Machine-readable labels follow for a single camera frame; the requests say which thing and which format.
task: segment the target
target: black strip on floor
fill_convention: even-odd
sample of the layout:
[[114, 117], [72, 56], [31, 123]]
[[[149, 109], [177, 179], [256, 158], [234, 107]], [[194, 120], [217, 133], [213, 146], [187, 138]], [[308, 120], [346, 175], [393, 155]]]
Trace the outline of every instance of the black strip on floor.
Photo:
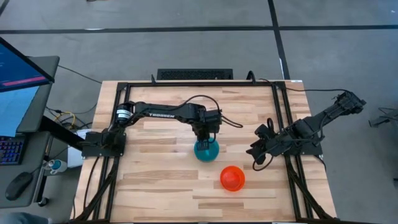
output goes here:
[[286, 80], [290, 80], [289, 69], [287, 68], [287, 61], [285, 56], [284, 45], [282, 43], [282, 37], [280, 36], [280, 30], [278, 25], [278, 19], [276, 17], [276, 11], [273, 0], [268, 0], [269, 11], [271, 13], [272, 25], [274, 27], [274, 34], [276, 40], [276, 47], [278, 49], [280, 63], [282, 65], [282, 75]]
[[279, 30], [379, 30], [398, 29], [398, 25], [356, 25], [356, 26], [281, 26]]
[[9, 1], [10, 0], [4, 0], [4, 2], [2, 2], [1, 6], [0, 6], [0, 16], [1, 16], [2, 12], [4, 12], [4, 10], [6, 9]]
[[143, 27], [111, 29], [0, 30], [0, 34], [97, 34], [135, 32], [200, 32], [273, 30], [271, 26]]

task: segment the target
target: white container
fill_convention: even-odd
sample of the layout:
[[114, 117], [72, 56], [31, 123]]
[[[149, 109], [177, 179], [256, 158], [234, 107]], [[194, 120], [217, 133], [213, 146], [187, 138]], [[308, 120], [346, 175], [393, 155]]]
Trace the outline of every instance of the white container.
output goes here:
[[55, 175], [56, 173], [63, 172], [68, 168], [68, 164], [59, 159], [53, 159], [49, 161], [50, 173]]

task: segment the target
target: black cable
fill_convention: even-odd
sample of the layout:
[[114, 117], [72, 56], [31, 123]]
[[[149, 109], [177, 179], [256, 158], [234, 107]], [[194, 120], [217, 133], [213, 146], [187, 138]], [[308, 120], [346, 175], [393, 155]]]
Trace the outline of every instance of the black cable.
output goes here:
[[89, 123], [87, 123], [87, 124], [84, 124], [83, 126], [80, 126], [80, 127], [78, 127], [78, 129], [82, 129], [83, 127], [87, 127], [87, 128], [90, 128], [88, 125], [89, 124], [93, 124], [92, 122], [89, 122]]
[[379, 111], [383, 112], [384, 114], [387, 114], [387, 112], [385, 112], [384, 110], [396, 110], [393, 108], [378, 108], [378, 109], [379, 109]]
[[68, 70], [68, 71], [71, 71], [71, 72], [73, 72], [73, 73], [75, 73], [75, 74], [77, 74], [77, 75], [79, 75], [79, 76], [81, 76], [81, 77], [83, 77], [83, 78], [87, 78], [87, 79], [89, 79], [89, 80], [91, 80], [91, 81], [93, 81], [93, 82], [102, 84], [102, 82], [100, 82], [100, 81], [98, 81], [98, 80], [95, 80], [95, 79], [93, 79], [93, 78], [87, 77], [87, 76], [85, 76], [85, 75], [82, 75], [82, 74], [80, 74], [80, 73], [78, 73], [78, 72], [76, 72], [76, 71], [74, 71], [74, 70], [72, 70], [72, 69], [70, 69], [70, 68], [64, 67], [64, 66], [62, 66], [62, 65], [58, 65], [58, 67], [63, 68], [63, 69]]
[[213, 142], [215, 142], [216, 141], [216, 133], [214, 133], [214, 137], [213, 137], [213, 140], [210, 142], [210, 141], [208, 141], [208, 143], [213, 143]]
[[269, 166], [269, 164], [271, 164], [272, 160], [274, 160], [274, 156], [272, 156], [272, 157], [271, 157], [271, 160], [270, 160], [265, 166], [261, 167], [260, 169], [256, 169], [256, 168], [254, 167], [254, 165], [256, 165], [256, 162], [260, 159], [260, 157], [262, 157], [262, 156], [265, 157], [266, 153], [267, 153], [267, 152], [262, 152], [262, 153], [261, 153], [259, 156], [257, 156], [257, 158], [253, 161], [252, 168], [253, 168], [254, 171], [262, 171], [263, 169], [267, 168], [267, 167]]
[[183, 107], [184, 105], [186, 105], [186, 104], [187, 104], [189, 101], [191, 101], [192, 99], [197, 98], [197, 97], [205, 97], [205, 98], [211, 99], [211, 100], [216, 104], [217, 110], [220, 111], [220, 106], [219, 106], [219, 104], [217, 103], [217, 101], [216, 101], [214, 98], [212, 98], [212, 97], [210, 97], [210, 96], [206, 96], [206, 95], [195, 95], [195, 96], [192, 96], [192, 97], [190, 97], [189, 99], [185, 100], [185, 102], [183, 102], [182, 104], [178, 105], [177, 107], [172, 108], [172, 109], [164, 109], [164, 110], [166, 110], [166, 111], [177, 110], [177, 109]]
[[61, 124], [62, 124], [63, 122], [65, 122], [65, 121], [67, 121], [67, 120], [69, 120], [69, 119], [72, 119], [72, 118], [73, 118], [73, 117], [72, 117], [72, 116], [70, 116], [70, 117], [68, 117], [68, 118], [65, 118], [65, 119], [63, 119], [63, 120], [60, 120], [60, 121], [59, 121], [59, 123], [61, 123]]
[[88, 113], [88, 112], [90, 112], [92, 109], [94, 109], [95, 107], [97, 106], [97, 103], [95, 103], [94, 104], [94, 106], [93, 107], [91, 107], [90, 109], [88, 109], [87, 111], [84, 111], [84, 112], [79, 112], [79, 113], [75, 113], [75, 112], [73, 112], [74, 114], [85, 114], [85, 113]]
[[393, 118], [393, 117], [390, 117], [390, 116], [380, 116], [381, 118], [388, 118], [388, 119], [391, 119], [391, 120], [394, 120], [394, 121], [398, 121], [398, 119], [397, 118]]
[[75, 125], [72, 125], [71, 122], [64, 122], [61, 125], [64, 128], [70, 127], [70, 129], [75, 129], [75, 127], [76, 127]]
[[76, 195], [75, 195], [75, 196], [73, 196], [73, 204], [72, 204], [72, 206], [73, 206], [73, 219], [75, 219], [75, 218], [76, 218], [75, 197], [76, 197]]
[[80, 121], [80, 123], [83, 124], [82, 127], [86, 126], [86, 123], [84, 123], [84, 121], [82, 121], [82, 120], [81, 120], [80, 118], [78, 118], [76, 115], [75, 115], [75, 117], [76, 117], [76, 120]]
[[221, 115], [222, 118], [224, 118], [225, 120], [221, 119], [223, 122], [225, 122], [226, 124], [231, 125], [234, 128], [243, 128], [242, 124], [239, 124], [237, 122], [231, 121], [230, 119], [226, 118], [224, 115]]
[[94, 165], [93, 165], [93, 167], [91, 168], [91, 171], [90, 171], [90, 175], [88, 176], [88, 182], [87, 182], [87, 187], [86, 187], [86, 192], [85, 192], [85, 199], [84, 199], [84, 201], [83, 201], [83, 209], [86, 208], [86, 200], [87, 200], [88, 187], [90, 186], [91, 176], [93, 175], [94, 168], [95, 168], [95, 165], [97, 165], [98, 159], [99, 159], [99, 157], [97, 157], [97, 158], [95, 159]]
[[[84, 111], [84, 112], [78, 112], [78, 113], [71, 112], [71, 113], [73, 113], [73, 114], [85, 114], [85, 113], [90, 112], [90, 111], [91, 111], [92, 109], [94, 109], [96, 106], [97, 106], [97, 103], [95, 103], [94, 106], [92, 106], [90, 109], [88, 109], [88, 110], [86, 110], [86, 111]], [[46, 108], [47, 108], [48, 110], [54, 111], [54, 112], [56, 112], [56, 113], [63, 113], [62, 110], [51, 109], [51, 108], [49, 108], [48, 106], [46, 106]]]
[[57, 117], [57, 115], [55, 115], [52, 111], [55, 111], [55, 110], [51, 110], [50, 108], [48, 108], [48, 107], [46, 107], [47, 108], [47, 111], [52, 115], [52, 116], [54, 116], [54, 117]]
[[[275, 87], [277, 87], [277, 88], [280, 88], [278, 85], [276, 85], [275, 83], [270, 82], [269, 80], [266, 80], [265, 78], [259, 78], [259, 80], [264, 80], [264, 81], [270, 83], [271, 85], [273, 85], [273, 86], [275, 86]], [[287, 87], [285, 87], [285, 89], [286, 89], [286, 90], [292, 90], [292, 91], [346, 91], [346, 92], [351, 93], [350, 91], [345, 90], [345, 89], [326, 89], [326, 90], [322, 90], [322, 89], [319, 89], [319, 90], [318, 90], [318, 89], [308, 89], [308, 90], [295, 90], [295, 89], [287, 88]]]
[[325, 115], [322, 120], [321, 120], [321, 125], [319, 126], [320, 132], [321, 132], [321, 136], [320, 136], [320, 140], [322, 141], [325, 138], [325, 135], [323, 134], [323, 125], [325, 123], [325, 120], [328, 116]]
[[321, 158], [319, 157], [319, 155], [313, 155], [313, 156], [315, 156], [315, 158], [317, 158], [317, 159], [323, 164], [323, 166], [325, 167], [325, 171], [326, 171], [326, 164], [325, 164], [325, 161], [323, 161], [323, 159], [321, 159]]

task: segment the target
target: wire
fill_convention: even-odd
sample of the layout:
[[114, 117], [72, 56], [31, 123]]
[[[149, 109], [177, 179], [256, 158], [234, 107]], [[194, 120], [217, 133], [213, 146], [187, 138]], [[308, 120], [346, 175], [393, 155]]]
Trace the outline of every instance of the wire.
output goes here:
[[49, 113], [52, 115], [52, 116], [54, 116], [54, 117], [56, 117], [57, 115], [55, 115], [48, 107], [46, 107], [47, 108], [47, 110], [49, 111]]
[[95, 107], [97, 106], [97, 103], [95, 103], [94, 104], [94, 106], [93, 107], [91, 107], [90, 109], [88, 109], [87, 111], [84, 111], [84, 112], [79, 112], [79, 113], [76, 113], [76, 112], [73, 112], [74, 114], [85, 114], [85, 113], [88, 113], [88, 112], [90, 112], [92, 109], [94, 109]]
[[73, 117], [72, 124], [71, 124], [71, 126], [69, 127], [69, 129], [70, 129], [71, 127], [73, 127], [73, 125], [75, 124], [75, 121], [76, 121], [76, 116], [75, 116], [74, 113], [69, 112], [69, 111], [62, 112], [62, 113], [60, 113], [59, 115], [57, 115], [57, 116], [54, 118], [54, 121], [59, 121], [59, 118], [60, 118], [61, 116], [65, 115], [65, 114], [70, 114], [70, 116]]
[[[265, 78], [259, 78], [259, 80], [264, 80], [264, 81], [270, 83], [271, 85], [276, 86], [277, 88], [279, 88], [278, 85], [276, 85], [275, 83], [270, 82], [269, 80], [266, 80]], [[346, 91], [346, 92], [351, 93], [350, 91], [345, 90], [345, 89], [326, 89], [326, 90], [322, 90], [322, 89], [308, 89], [308, 90], [295, 90], [295, 89], [287, 88], [287, 87], [284, 87], [284, 88], [287, 89], [287, 90], [292, 90], [292, 91]]]
[[88, 176], [88, 182], [87, 182], [87, 187], [86, 187], [86, 192], [85, 192], [85, 199], [84, 199], [84, 201], [83, 201], [83, 209], [86, 208], [86, 200], [87, 200], [88, 187], [90, 186], [91, 176], [93, 175], [94, 168], [95, 168], [95, 165], [97, 165], [98, 159], [99, 159], [99, 157], [97, 157], [97, 158], [95, 159], [94, 165], [93, 165], [93, 167], [91, 168], [91, 171], [90, 171], [90, 175]]
[[79, 75], [79, 76], [81, 76], [81, 77], [83, 77], [83, 78], [87, 78], [87, 79], [89, 79], [89, 80], [91, 80], [91, 81], [93, 81], [93, 82], [102, 84], [102, 82], [100, 82], [100, 81], [98, 81], [98, 80], [95, 80], [95, 79], [93, 79], [93, 78], [87, 77], [87, 76], [85, 76], [85, 75], [82, 75], [82, 74], [80, 74], [80, 73], [78, 73], [78, 72], [76, 72], [76, 71], [74, 71], [74, 70], [72, 70], [72, 69], [70, 69], [70, 68], [64, 67], [64, 66], [62, 66], [62, 65], [58, 65], [58, 67], [63, 68], [63, 69], [68, 70], [68, 71], [71, 71], [71, 72], [73, 72], [73, 73], [75, 73], [75, 74], [77, 74], [77, 75]]
[[262, 171], [262, 170], [264, 170], [265, 168], [267, 168], [267, 167], [269, 166], [269, 164], [271, 164], [272, 160], [274, 160], [274, 156], [272, 156], [272, 157], [271, 157], [271, 160], [270, 160], [265, 166], [261, 167], [260, 169], [256, 169], [256, 168], [254, 167], [254, 166], [256, 165], [256, 162], [260, 159], [260, 157], [262, 157], [262, 156], [265, 157], [266, 153], [267, 153], [267, 152], [262, 152], [262, 153], [261, 153], [259, 156], [257, 156], [257, 158], [253, 161], [252, 168], [253, 168], [254, 171]]
[[321, 125], [319, 126], [320, 132], [321, 132], [321, 136], [320, 136], [320, 140], [322, 141], [325, 138], [325, 135], [323, 134], [323, 125], [325, 124], [327, 115], [325, 115], [322, 120], [321, 120]]
[[221, 119], [222, 121], [224, 121], [226, 124], [231, 125], [232, 127], [235, 128], [243, 128], [242, 124], [236, 123], [234, 121], [231, 121], [230, 119], [226, 118], [224, 115], [221, 115], [222, 118], [224, 118], [225, 120]]
[[[84, 112], [73, 112], [74, 114], [85, 114], [85, 113], [88, 113], [88, 112], [90, 112], [92, 109], [94, 109], [95, 107], [97, 106], [97, 103], [95, 103], [94, 104], [94, 106], [92, 106], [90, 109], [88, 109], [88, 110], [86, 110], [86, 111], [84, 111]], [[62, 113], [63, 111], [62, 110], [55, 110], [55, 109], [51, 109], [51, 108], [49, 108], [48, 106], [46, 106], [46, 108], [48, 109], [48, 110], [50, 110], [50, 111], [54, 111], [54, 112], [56, 112], [56, 113]]]
[[393, 117], [390, 117], [390, 116], [380, 116], [381, 118], [388, 118], [388, 119], [391, 119], [391, 120], [394, 120], [394, 121], [398, 121], [398, 119], [397, 118], [393, 118]]
[[90, 123], [84, 124], [83, 126], [78, 127], [78, 129], [82, 129], [82, 128], [85, 127], [85, 126], [86, 126], [87, 128], [90, 128], [90, 127], [88, 126], [89, 124], [93, 124], [93, 123], [90, 122]]
[[60, 120], [59, 122], [62, 124], [62, 123], [64, 123], [65, 121], [69, 120], [70, 118], [73, 118], [73, 117], [72, 117], [72, 116], [70, 116], [70, 117], [68, 117], [68, 118], [65, 118], [65, 119], [63, 119], [63, 120]]
[[383, 112], [384, 114], [387, 114], [387, 112], [385, 112], [384, 110], [396, 110], [393, 108], [378, 108], [378, 109], [379, 109], [379, 111]]
[[217, 101], [216, 101], [214, 98], [212, 98], [212, 97], [210, 97], [210, 96], [206, 96], [206, 95], [195, 95], [195, 96], [192, 96], [192, 97], [190, 97], [189, 99], [185, 100], [185, 102], [183, 102], [182, 104], [178, 105], [178, 106], [175, 107], [175, 108], [172, 108], [172, 109], [161, 109], [161, 110], [166, 110], [166, 111], [177, 110], [177, 109], [183, 107], [184, 105], [186, 105], [189, 101], [193, 100], [194, 98], [198, 98], [198, 97], [205, 97], [205, 98], [211, 99], [211, 100], [216, 104], [217, 110], [220, 111], [220, 106], [219, 106], [219, 104], [217, 103]]
[[75, 219], [75, 218], [76, 218], [75, 197], [76, 197], [76, 195], [75, 195], [75, 196], [73, 196], [73, 204], [72, 204], [72, 206], [73, 206], [73, 219]]
[[213, 142], [215, 142], [216, 141], [216, 133], [214, 133], [214, 137], [213, 137], [213, 140], [210, 142], [210, 141], [208, 141], [208, 143], [213, 143]]
[[323, 161], [323, 159], [321, 159], [321, 157], [319, 157], [319, 155], [313, 155], [313, 156], [315, 156], [315, 158], [317, 158], [323, 164], [323, 166], [325, 167], [325, 171], [326, 171], [325, 161]]

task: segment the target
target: blue bowl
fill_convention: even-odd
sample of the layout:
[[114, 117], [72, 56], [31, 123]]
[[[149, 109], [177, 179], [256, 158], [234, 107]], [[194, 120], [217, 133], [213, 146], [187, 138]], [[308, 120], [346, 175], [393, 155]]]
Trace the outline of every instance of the blue bowl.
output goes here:
[[193, 151], [195, 152], [197, 159], [200, 161], [211, 162], [217, 158], [218, 153], [220, 152], [220, 146], [217, 141], [214, 141], [213, 143], [209, 143], [209, 149], [199, 151], [197, 141], [193, 147]]

